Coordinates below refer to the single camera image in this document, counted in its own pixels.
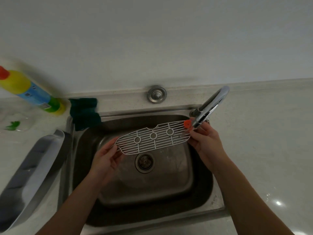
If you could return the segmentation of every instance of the countertop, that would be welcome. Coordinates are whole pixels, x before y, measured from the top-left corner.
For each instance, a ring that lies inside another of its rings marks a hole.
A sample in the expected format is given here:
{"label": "countertop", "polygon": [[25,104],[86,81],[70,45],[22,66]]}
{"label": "countertop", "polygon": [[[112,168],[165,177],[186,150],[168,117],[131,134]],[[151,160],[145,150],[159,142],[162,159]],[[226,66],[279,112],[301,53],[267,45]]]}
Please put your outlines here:
{"label": "countertop", "polygon": [[[98,111],[147,109],[201,104],[219,86],[175,88],[159,104],[149,103],[141,91],[98,94]],[[267,205],[298,235],[311,235],[313,189],[313,81],[275,81],[255,84],[231,84],[225,101],[210,118],[219,132],[229,157],[242,170]],[[17,170],[28,151],[42,136],[55,129],[65,130],[69,109],[51,116],[29,107],[18,98],[2,99],[35,119],[25,132],[10,132],[21,143],[4,140],[0,135],[0,189]],[[5,232],[35,234],[56,212],[60,175],[45,198],[23,224]],[[170,227],[141,234],[236,234],[231,217],[183,227]]]}

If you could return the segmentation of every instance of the faucet spout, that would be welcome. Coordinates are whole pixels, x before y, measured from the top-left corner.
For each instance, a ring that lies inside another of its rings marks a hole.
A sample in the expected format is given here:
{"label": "faucet spout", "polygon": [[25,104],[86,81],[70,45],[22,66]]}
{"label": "faucet spout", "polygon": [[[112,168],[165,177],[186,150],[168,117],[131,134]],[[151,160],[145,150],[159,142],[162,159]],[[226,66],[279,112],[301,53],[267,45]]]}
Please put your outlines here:
{"label": "faucet spout", "polygon": [[202,106],[190,112],[190,116],[195,118],[192,122],[192,126],[194,128],[198,128],[225,99],[228,92],[229,86],[223,86],[221,89],[215,92],[213,96],[211,96]]}

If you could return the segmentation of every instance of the blue label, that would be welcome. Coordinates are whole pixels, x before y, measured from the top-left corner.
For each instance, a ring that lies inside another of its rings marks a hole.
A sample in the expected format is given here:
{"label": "blue label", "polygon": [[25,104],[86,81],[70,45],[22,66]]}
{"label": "blue label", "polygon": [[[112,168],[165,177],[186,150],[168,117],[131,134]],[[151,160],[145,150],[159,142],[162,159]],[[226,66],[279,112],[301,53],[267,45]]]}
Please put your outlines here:
{"label": "blue label", "polygon": [[48,105],[51,96],[33,82],[31,82],[31,86],[26,92],[18,94],[18,96],[34,105],[39,105],[44,109],[51,107]]}

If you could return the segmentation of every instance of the barcode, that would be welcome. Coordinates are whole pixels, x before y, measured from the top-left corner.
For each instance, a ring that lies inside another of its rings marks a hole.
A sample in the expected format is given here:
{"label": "barcode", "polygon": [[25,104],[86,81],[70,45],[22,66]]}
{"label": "barcode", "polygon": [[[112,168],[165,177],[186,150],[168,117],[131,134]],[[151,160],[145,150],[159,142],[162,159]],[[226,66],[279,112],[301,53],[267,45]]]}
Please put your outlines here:
{"label": "barcode", "polygon": [[49,109],[51,106],[48,105],[47,103],[42,103],[41,105],[39,105],[40,108],[43,108],[44,110]]}

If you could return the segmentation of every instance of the drain plug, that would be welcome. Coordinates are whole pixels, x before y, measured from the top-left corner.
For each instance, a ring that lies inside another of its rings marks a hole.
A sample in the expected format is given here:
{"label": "drain plug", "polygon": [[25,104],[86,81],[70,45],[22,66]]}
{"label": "drain plug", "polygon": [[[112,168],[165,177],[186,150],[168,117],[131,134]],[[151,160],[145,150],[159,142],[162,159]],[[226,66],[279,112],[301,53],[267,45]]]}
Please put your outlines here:
{"label": "drain plug", "polygon": [[150,153],[138,154],[135,159],[135,167],[141,173],[149,173],[154,167],[154,158]]}

